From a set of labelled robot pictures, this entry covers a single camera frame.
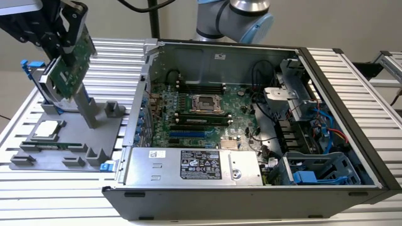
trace motherboard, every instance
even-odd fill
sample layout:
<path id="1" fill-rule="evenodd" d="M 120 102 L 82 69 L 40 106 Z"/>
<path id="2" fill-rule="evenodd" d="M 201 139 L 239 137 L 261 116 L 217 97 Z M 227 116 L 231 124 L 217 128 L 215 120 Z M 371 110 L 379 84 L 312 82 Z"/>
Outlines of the motherboard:
<path id="1" fill-rule="evenodd" d="M 249 139 L 257 127 L 247 87 L 152 86 L 152 147 L 259 150 Z"/>

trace blue tab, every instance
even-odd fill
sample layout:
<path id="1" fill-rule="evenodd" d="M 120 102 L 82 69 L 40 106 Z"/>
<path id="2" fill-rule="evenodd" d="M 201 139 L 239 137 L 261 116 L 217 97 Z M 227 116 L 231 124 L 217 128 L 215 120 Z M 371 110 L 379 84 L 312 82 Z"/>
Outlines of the blue tab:
<path id="1" fill-rule="evenodd" d="M 21 65 L 22 66 L 26 65 L 26 63 L 28 63 L 28 60 L 21 60 Z"/>
<path id="2" fill-rule="evenodd" d="M 44 67 L 45 64 L 42 61 L 32 61 L 29 64 L 28 64 L 28 67 L 34 67 L 34 68 L 41 68 Z"/>
<path id="3" fill-rule="evenodd" d="M 101 163 L 99 171 L 103 173 L 113 172 L 113 164 Z"/>
<path id="4" fill-rule="evenodd" d="M 312 171 L 298 171 L 294 173 L 296 183 L 316 183 L 316 177 Z"/>

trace black cable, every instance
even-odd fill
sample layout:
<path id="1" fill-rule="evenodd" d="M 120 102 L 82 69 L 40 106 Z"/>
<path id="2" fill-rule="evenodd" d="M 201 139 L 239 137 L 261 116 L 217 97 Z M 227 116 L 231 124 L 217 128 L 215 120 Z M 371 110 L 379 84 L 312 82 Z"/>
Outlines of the black cable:
<path id="1" fill-rule="evenodd" d="M 253 149 L 253 148 L 251 147 L 249 140 L 251 140 L 251 139 L 248 139 L 248 147 L 251 148 L 251 150 L 253 150 L 255 152 L 257 152 L 257 153 L 259 153 L 259 152 L 260 152 L 260 150 L 256 150 L 256 149 Z"/>
<path id="2" fill-rule="evenodd" d="M 269 67 L 271 67 L 271 69 L 272 69 L 272 79 L 275 79 L 276 71 L 275 71 L 275 67 L 273 67 L 272 63 L 271 63 L 268 60 L 259 60 L 259 61 L 255 62 L 255 64 L 252 65 L 252 68 L 251 68 L 251 88 L 253 88 L 253 76 L 255 76 L 253 73 L 255 73 L 255 67 L 256 67 L 256 65 L 257 65 L 260 62 L 267 62 L 267 63 L 268 63 L 268 65 L 269 65 Z M 261 71 L 260 71 L 260 70 L 257 70 L 257 73 L 259 73 L 259 77 L 263 78 L 263 77 L 261 77 Z M 256 85 L 256 86 L 259 85 L 259 84 L 257 84 L 257 76 L 255 77 L 255 85 Z"/>
<path id="3" fill-rule="evenodd" d="M 168 4 L 171 4 L 175 0 L 167 0 L 165 2 L 149 7 L 149 8 L 136 8 L 133 7 L 127 1 L 124 0 L 117 0 L 128 9 L 131 9 L 132 11 L 137 12 L 137 13 L 148 13 L 153 10 L 157 10 L 163 7 L 165 7 Z"/>
<path id="4" fill-rule="evenodd" d="M 265 140 L 257 140 L 257 139 L 255 139 L 255 137 L 253 137 L 255 131 L 256 131 L 256 129 L 252 131 L 249 137 L 251 137 L 252 140 L 255 140 L 255 141 L 257 141 L 257 142 L 264 142 L 264 141 L 273 140 L 273 139 L 277 138 L 277 137 L 271 137 L 271 138 L 268 138 L 268 139 L 265 139 Z"/>
<path id="5" fill-rule="evenodd" d="M 168 84 L 168 76 L 169 73 L 176 72 L 177 74 L 180 74 L 180 71 L 177 69 L 169 69 L 168 72 L 165 73 L 165 77 L 164 77 L 164 84 Z"/>
<path id="6" fill-rule="evenodd" d="M 260 112 L 264 114 L 264 116 L 272 121 L 272 123 L 275 123 L 275 119 L 263 111 L 263 108 L 257 104 L 257 98 L 255 98 L 255 105 L 256 105 L 257 109 L 260 110 Z"/>
<path id="7" fill-rule="evenodd" d="M 399 98 L 399 95 L 396 95 L 394 100 L 391 101 L 391 103 L 390 103 L 391 106 L 396 103 L 398 98 Z"/>
<path id="8" fill-rule="evenodd" d="M 4 115 L 0 115 L 1 118 L 6 119 L 8 121 L 10 120 L 9 117 L 5 117 Z"/>

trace blue plastic latch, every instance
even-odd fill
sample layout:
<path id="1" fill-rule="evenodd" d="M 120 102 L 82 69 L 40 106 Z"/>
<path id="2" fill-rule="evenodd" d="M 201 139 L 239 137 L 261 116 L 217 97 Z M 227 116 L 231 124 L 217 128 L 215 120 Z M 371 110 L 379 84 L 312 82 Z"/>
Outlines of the blue plastic latch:
<path id="1" fill-rule="evenodd" d="M 140 140 L 140 137 L 139 137 L 139 135 L 135 135 L 135 136 L 133 136 L 133 143 L 137 143 L 137 142 L 139 142 L 139 140 Z"/>
<path id="2" fill-rule="evenodd" d="M 347 183 L 347 176 L 338 177 L 336 179 L 316 180 L 312 171 L 298 171 L 294 173 L 294 181 L 299 185 L 344 185 Z"/>
<path id="3" fill-rule="evenodd" d="M 312 171 L 298 171 L 294 173 L 295 183 L 316 183 L 316 177 Z"/>
<path id="4" fill-rule="evenodd" d="M 28 60 L 21 60 L 21 68 L 22 68 L 29 80 L 32 80 L 33 77 L 32 77 L 32 74 L 30 74 L 29 68 L 28 68 Z"/>
<path id="5" fill-rule="evenodd" d="M 144 121 L 141 119 L 137 120 L 137 126 L 141 126 L 144 124 Z"/>
<path id="6" fill-rule="evenodd" d="M 144 113 L 143 111 L 140 111 L 139 114 L 137 114 L 137 116 L 139 116 L 140 118 L 143 118 L 143 117 L 145 116 L 145 113 Z"/>
<path id="7" fill-rule="evenodd" d="M 140 133 L 141 132 L 141 129 L 140 129 L 140 127 L 137 126 L 136 127 L 136 133 Z"/>
<path id="8" fill-rule="evenodd" d="M 28 64 L 28 67 L 33 67 L 33 68 L 41 68 L 44 67 L 45 64 L 42 61 L 32 61 L 29 64 Z"/>
<path id="9" fill-rule="evenodd" d="M 141 101 L 141 106 L 144 106 L 147 104 L 148 100 L 145 98 L 143 98 L 143 101 Z"/>
<path id="10" fill-rule="evenodd" d="M 101 173 L 113 172 L 113 164 L 101 163 L 101 164 L 100 164 L 99 171 L 100 171 Z"/>

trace barcode sticker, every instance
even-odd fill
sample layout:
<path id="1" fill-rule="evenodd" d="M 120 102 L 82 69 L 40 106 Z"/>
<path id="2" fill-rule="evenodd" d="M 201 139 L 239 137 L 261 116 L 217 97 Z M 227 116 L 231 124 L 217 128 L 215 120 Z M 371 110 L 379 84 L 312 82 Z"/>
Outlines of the barcode sticker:
<path id="1" fill-rule="evenodd" d="M 165 151 L 149 151 L 149 158 L 165 158 Z"/>

